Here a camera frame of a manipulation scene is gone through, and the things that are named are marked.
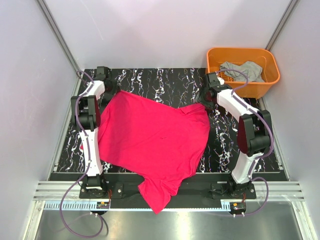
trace black mounting plate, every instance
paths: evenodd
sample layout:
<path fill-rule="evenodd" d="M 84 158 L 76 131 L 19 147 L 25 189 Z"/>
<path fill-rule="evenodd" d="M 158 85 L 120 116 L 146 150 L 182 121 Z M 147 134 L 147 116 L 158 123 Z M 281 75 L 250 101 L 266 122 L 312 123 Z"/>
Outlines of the black mounting plate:
<path fill-rule="evenodd" d="M 221 200 L 221 199 L 243 199 L 243 194 L 239 195 L 230 195 L 226 191 L 221 189 L 227 189 L 227 183 L 212 183 L 211 184 L 211 194 L 212 198 L 215 200 Z M 249 184 L 249 188 L 244 191 L 245 192 L 245 198 L 246 199 L 257 199 L 256 195 L 256 189 L 253 183 Z"/>
<path fill-rule="evenodd" d="M 121 182 L 107 182 L 107 189 L 111 190 L 111 199 L 121 199 L 124 191 L 124 184 Z M 81 186 L 80 199 L 108 199 L 108 192 L 103 192 L 98 189 L 88 189 L 86 190 Z"/>

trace orange plastic basket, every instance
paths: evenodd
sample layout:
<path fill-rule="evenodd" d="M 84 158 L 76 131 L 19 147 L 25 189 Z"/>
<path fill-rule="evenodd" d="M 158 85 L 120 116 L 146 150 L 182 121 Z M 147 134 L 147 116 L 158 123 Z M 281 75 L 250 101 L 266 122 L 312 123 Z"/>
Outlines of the orange plastic basket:
<path fill-rule="evenodd" d="M 236 93 L 242 98 L 259 99 L 280 79 L 275 57 L 271 52 L 262 48 L 214 47 L 207 52 L 206 61 L 208 73 L 220 70 L 220 65 L 224 62 L 242 65 L 246 61 L 251 61 L 262 67 L 261 78 L 264 82 L 249 82 L 246 87 L 237 90 Z M 232 77 L 226 76 L 223 72 L 218 75 L 233 89 L 244 84 L 241 81 L 234 81 Z"/>

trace clothing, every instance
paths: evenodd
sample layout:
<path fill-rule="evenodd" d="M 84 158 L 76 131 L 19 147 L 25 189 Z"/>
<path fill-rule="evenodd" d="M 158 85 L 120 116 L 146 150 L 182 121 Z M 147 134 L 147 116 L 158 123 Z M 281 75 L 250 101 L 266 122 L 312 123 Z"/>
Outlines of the clothing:
<path fill-rule="evenodd" d="M 224 69 L 234 69 L 240 72 L 243 72 L 248 76 L 249 82 L 260 82 L 264 83 L 265 81 L 261 78 L 262 67 L 256 64 L 253 61 L 246 61 L 241 66 L 235 65 L 230 62 L 224 62 L 220 65 L 220 70 Z M 245 82 L 246 78 L 242 74 L 235 71 L 225 71 L 225 75 L 232 77 L 235 82 Z"/>
<path fill-rule="evenodd" d="M 159 213 L 183 179 L 196 174 L 210 123 L 199 103 L 173 108 L 120 91 L 101 115 L 98 147 L 103 161 L 144 177 L 138 189 Z"/>

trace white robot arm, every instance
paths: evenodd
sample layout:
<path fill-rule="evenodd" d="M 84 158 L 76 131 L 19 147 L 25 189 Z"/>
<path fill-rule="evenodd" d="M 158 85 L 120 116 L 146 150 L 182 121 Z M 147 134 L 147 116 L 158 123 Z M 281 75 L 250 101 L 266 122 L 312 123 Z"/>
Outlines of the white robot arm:
<path fill-rule="evenodd" d="M 227 191 L 229 194 L 241 195 L 249 189 L 258 160 L 271 147 L 269 132 L 256 115 L 259 115 L 271 130 L 270 113 L 247 104 L 229 85 L 224 84 L 224 80 L 215 72 L 205 75 L 196 101 L 209 109 L 214 109 L 218 104 L 228 110 L 238 122 L 237 143 L 240 154 L 227 183 Z"/>
<path fill-rule="evenodd" d="M 107 181 L 104 177 L 98 148 L 98 128 L 101 124 L 98 99 L 103 95 L 104 100 L 109 102 L 119 90 L 117 81 L 111 80 L 110 69 L 107 67 L 98 66 L 93 80 L 81 94 L 78 106 L 76 103 L 79 96 L 71 98 L 71 121 L 81 137 L 85 169 L 87 170 L 86 176 L 82 179 L 79 197 L 86 199 L 96 198 L 95 194 L 107 192 Z M 77 123 L 77 113 L 84 131 Z"/>

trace white wall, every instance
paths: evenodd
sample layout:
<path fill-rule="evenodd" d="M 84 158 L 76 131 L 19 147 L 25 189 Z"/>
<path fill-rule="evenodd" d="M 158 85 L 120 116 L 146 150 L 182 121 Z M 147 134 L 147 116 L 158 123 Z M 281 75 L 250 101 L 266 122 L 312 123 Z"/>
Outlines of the white wall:
<path fill-rule="evenodd" d="M 281 79 L 264 98 L 292 180 L 320 234 L 320 1 L 302 0 L 272 52 Z"/>
<path fill-rule="evenodd" d="M 265 48 L 289 0 L 46 0 L 81 68 L 206 67 L 210 48 Z"/>
<path fill-rule="evenodd" d="M 21 239 L 76 78 L 35 0 L 0 1 L 0 239 Z"/>

